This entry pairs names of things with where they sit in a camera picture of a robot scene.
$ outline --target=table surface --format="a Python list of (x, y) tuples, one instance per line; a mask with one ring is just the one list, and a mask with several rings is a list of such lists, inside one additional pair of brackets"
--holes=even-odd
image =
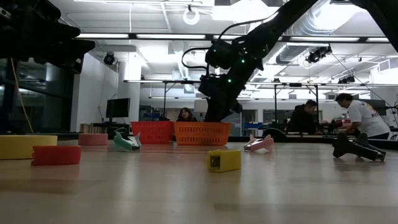
[[(74, 145), (77, 141), (60, 144)], [(397, 223), (398, 153), (385, 162), (328, 144), (275, 144), (243, 152), (242, 169), (206, 169), (222, 147), (144, 146), (141, 152), (84, 147), (80, 165), (31, 167), (0, 161), (2, 223)]]

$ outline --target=person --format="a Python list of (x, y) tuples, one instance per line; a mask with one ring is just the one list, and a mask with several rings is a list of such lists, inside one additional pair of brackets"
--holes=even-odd
[(182, 108), (180, 110), (180, 114), (178, 115), (177, 121), (196, 122), (198, 120), (193, 116), (190, 109)]
[(296, 106), (287, 125), (287, 131), (319, 134), (317, 132), (317, 124), (313, 120), (316, 109), (317, 102), (313, 100), (308, 100), (304, 105)]
[(388, 139), (390, 128), (371, 105), (354, 100), (347, 93), (338, 95), (336, 101), (348, 110), (352, 125), (347, 128), (346, 133), (358, 129), (361, 133), (366, 133), (369, 139)]

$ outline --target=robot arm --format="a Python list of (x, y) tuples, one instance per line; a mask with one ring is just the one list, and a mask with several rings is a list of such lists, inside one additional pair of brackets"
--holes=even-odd
[[(219, 122), (232, 111), (240, 113), (242, 106), (236, 100), (256, 68), (263, 70), (262, 58), (275, 46), (278, 38), (304, 15), (318, 0), (290, 0), (274, 15), (243, 37), (229, 44), (214, 40), (206, 53), (206, 63), (212, 67), (229, 69), (226, 75), (206, 74), (201, 77), (199, 91), (205, 94), (208, 110), (205, 121)], [(398, 23), (395, 12), (398, 1), (351, 0), (369, 11), (373, 19), (398, 50)]]

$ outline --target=plastic basket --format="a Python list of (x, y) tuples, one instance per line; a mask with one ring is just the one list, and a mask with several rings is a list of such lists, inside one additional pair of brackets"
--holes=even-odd
[(180, 145), (224, 146), (231, 123), (175, 122), (175, 138)]
[(173, 140), (174, 126), (172, 121), (139, 121), (131, 122), (132, 134), (139, 134), (141, 144), (168, 144)]

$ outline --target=yellow foam block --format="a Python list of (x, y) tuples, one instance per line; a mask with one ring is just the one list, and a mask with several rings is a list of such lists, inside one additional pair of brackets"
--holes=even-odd
[(241, 169), (240, 150), (210, 151), (207, 157), (208, 169), (211, 172), (226, 172)]
[(31, 159), (33, 146), (56, 146), (58, 136), (0, 136), (0, 159)]

